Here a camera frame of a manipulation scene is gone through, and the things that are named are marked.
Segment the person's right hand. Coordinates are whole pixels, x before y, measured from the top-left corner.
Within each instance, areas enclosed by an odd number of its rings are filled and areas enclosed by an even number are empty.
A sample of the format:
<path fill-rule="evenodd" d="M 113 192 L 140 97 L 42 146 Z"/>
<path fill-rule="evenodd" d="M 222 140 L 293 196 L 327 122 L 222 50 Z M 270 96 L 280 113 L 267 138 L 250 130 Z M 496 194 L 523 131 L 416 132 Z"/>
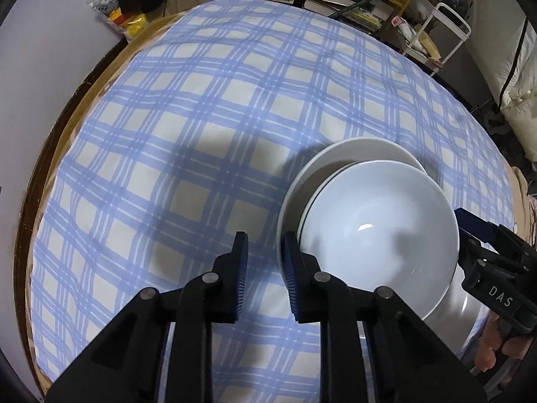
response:
<path fill-rule="evenodd" d="M 515 337 L 504 342 L 499 320 L 500 317 L 491 312 L 483 328 L 474 357 L 474 366 L 479 371 L 484 372 L 493 368 L 499 353 L 508 358 L 522 360 L 532 346 L 533 339 L 526 337 Z"/>

